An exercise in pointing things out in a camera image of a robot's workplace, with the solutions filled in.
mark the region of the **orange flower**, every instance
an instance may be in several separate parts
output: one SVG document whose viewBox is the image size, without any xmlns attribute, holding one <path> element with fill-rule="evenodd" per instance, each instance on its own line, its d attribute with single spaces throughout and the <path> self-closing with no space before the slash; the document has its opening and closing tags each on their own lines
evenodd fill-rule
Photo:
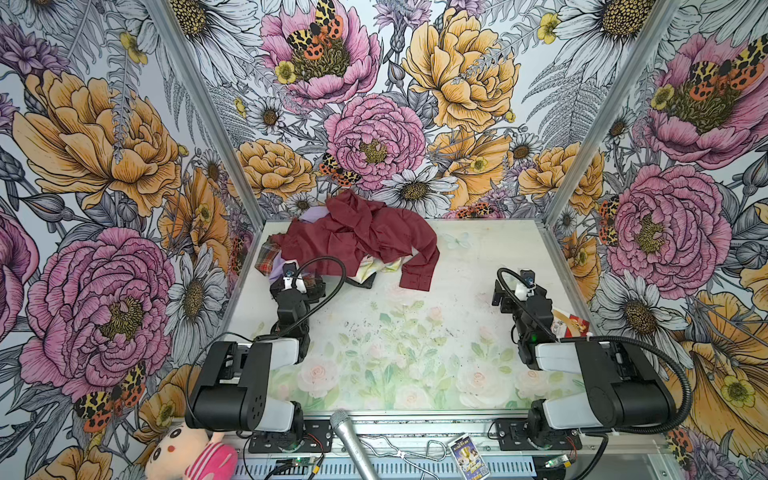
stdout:
<svg viewBox="0 0 768 480">
<path fill-rule="evenodd" d="M 235 153 L 257 198 L 267 192 L 288 200 L 291 195 L 308 192 L 317 185 L 310 161 L 288 145 L 257 140 L 240 145 Z M 227 186 L 236 197 L 231 179 Z"/>
<path fill-rule="evenodd" d="M 134 438 L 146 444 L 147 447 L 139 455 L 137 464 L 145 465 L 149 455 L 170 430 L 173 420 L 184 417 L 187 412 L 187 404 L 184 399 L 187 379 L 189 379 L 190 389 L 192 389 L 198 375 L 200 375 L 199 366 L 192 368 L 191 365 L 182 365 L 178 369 L 171 370 L 160 382 L 157 392 L 141 404 L 139 418 L 144 420 L 144 425 L 134 432 Z"/>
<path fill-rule="evenodd" d="M 440 32 L 428 22 L 413 32 L 402 67 L 419 83 L 411 90 L 431 91 L 437 98 L 437 125 L 483 131 L 495 123 L 493 117 L 509 111 L 520 64 L 510 53 L 479 73 L 468 72 L 484 55 L 499 55 L 498 34 L 480 28 L 466 10 L 449 8 Z"/>
<path fill-rule="evenodd" d="M 696 299 L 696 320 L 687 320 L 698 341 L 680 342 L 694 361 L 687 370 L 694 405 L 686 425 L 712 439 L 733 430 L 731 451 L 753 456 L 768 445 L 768 325 L 732 293 L 701 291 Z M 674 375 L 667 387 L 680 405 Z"/>
<path fill-rule="evenodd" d="M 532 194 L 541 198 L 551 191 L 557 191 L 568 169 L 576 158 L 581 142 L 570 144 L 566 148 L 547 149 L 533 158 L 536 168 L 524 170 L 520 177 L 520 193 Z M 597 206 L 597 200 L 603 195 L 603 168 L 605 154 L 599 153 L 592 158 L 587 173 L 579 180 L 576 191 L 571 196 L 571 206 L 582 215 L 586 215 Z"/>
<path fill-rule="evenodd" d="M 36 183 L 44 192 L 91 194 L 82 204 L 91 208 L 107 189 L 120 191 L 136 202 L 142 217 L 149 217 L 181 185 L 178 146 L 149 99 L 131 92 L 133 113 L 118 163 L 112 147 L 117 143 L 112 98 L 118 92 L 103 78 L 92 78 L 86 86 L 66 72 L 57 77 L 46 71 L 42 79 L 27 76 L 26 87 L 48 116 L 17 112 L 13 139 L 42 177 Z"/>
<path fill-rule="evenodd" d="M 157 229 L 166 250 L 186 251 L 196 256 L 203 245 L 208 245 L 214 250 L 214 260 L 227 272 L 231 242 L 229 225 L 224 218 L 227 210 L 215 194 L 218 191 L 219 187 L 203 169 L 195 168 L 192 181 L 184 184 L 184 194 L 168 197 Z"/>
<path fill-rule="evenodd" d="M 69 447 L 27 480 L 110 480 L 111 463 L 112 454 L 99 452 L 98 448 L 88 450 L 86 455 L 78 447 Z"/>
<path fill-rule="evenodd" d="M 589 301 L 598 289 L 600 279 L 600 259 L 598 258 L 598 239 L 587 237 L 584 233 L 576 237 L 576 232 L 563 245 L 563 255 L 568 261 L 581 294 Z"/>
<path fill-rule="evenodd" d="M 504 159 L 509 150 L 511 138 L 504 135 L 493 138 L 480 135 L 464 127 L 451 133 L 440 134 L 428 150 L 436 152 L 438 157 L 451 161 L 443 177 L 456 177 L 456 190 L 453 194 L 451 210 L 471 205 L 488 193 L 494 185 L 504 178 Z"/>
</svg>

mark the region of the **plush doll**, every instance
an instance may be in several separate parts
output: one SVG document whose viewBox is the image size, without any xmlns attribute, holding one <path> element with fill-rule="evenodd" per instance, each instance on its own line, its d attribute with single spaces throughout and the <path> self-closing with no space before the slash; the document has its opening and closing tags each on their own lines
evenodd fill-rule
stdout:
<svg viewBox="0 0 768 480">
<path fill-rule="evenodd" d="M 161 440 L 147 462 L 147 480 L 230 480 L 237 467 L 237 450 L 221 443 L 224 434 L 211 439 L 203 429 L 182 424 Z"/>
</svg>

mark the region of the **microphone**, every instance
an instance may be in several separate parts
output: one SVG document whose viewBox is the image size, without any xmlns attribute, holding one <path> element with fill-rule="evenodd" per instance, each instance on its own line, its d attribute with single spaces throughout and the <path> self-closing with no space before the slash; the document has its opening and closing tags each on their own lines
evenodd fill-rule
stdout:
<svg viewBox="0 0 768 480">
<path fill-rule="evenodd" d="M 346 447 L 346 451 L 349 452 L 349 457 L 355 462 L 360 478 L 362 480 L 379 480 L 379 476 L 376 474 L 368 454 L 355 434 L 355 429 L 352 426 L 352 420 L 349 419 L 349 415 L 344 410 L 336 410 L 331 415 L 331 426 L 336 436 L 341 439 Z"/>
</svg>

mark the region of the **floral tablecloth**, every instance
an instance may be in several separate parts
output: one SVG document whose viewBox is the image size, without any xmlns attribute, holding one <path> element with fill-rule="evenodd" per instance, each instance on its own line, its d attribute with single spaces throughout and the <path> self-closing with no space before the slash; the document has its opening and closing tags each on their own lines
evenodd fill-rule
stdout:
<svg viewBox="0 0 768 480">
<path fill-rule="evenodd" d="M 511 341 L 512 317 L 491 306 L 495 271 L 528 268 L 555 306 L 571 304 L 538 228 L 529 220 L 433 220 L 441 252 L 429 292 L 380 273 L 371 290 L 344 286 L 310 320 L 302 363 L 272 372 L 270 395 L 306 412 L 527 408 L 532 400 L 583 391 L 580 376 L 528 370 Z M 268 223 L 267 235 L 288 223 Z M 329 280 L 329 289 L 335 279 Z M 232 331 L 267 333 L 276 303 L 251 269 Z"/>
</svg>

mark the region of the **maroon shirt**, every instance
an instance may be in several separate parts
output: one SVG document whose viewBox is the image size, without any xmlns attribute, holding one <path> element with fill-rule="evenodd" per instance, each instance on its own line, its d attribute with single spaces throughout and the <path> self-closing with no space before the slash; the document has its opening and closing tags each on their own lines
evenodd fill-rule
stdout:
<svg viewBox="0 0 768 480">
<path fill-rule="evenodd" d="M 354 276 L 366 254 L 389 263 L 411 255 L 413 247 L 419 254 L 402 267 L 400 286 L 429 291 L 440 252 L 435 231 L 420 215 L 366 200 L 351 190 L 328 199 L 326 206 L 329 214 L 317 222 L 293 219 L 287 233 L 273 236 L 284 259 L 303 264 L 331 255 L 344 262 L 347 275 Z M 341 275 L 341 268 L 329 261 L 315 263 L 307 269 L 324 275 Z"/>
</svg>

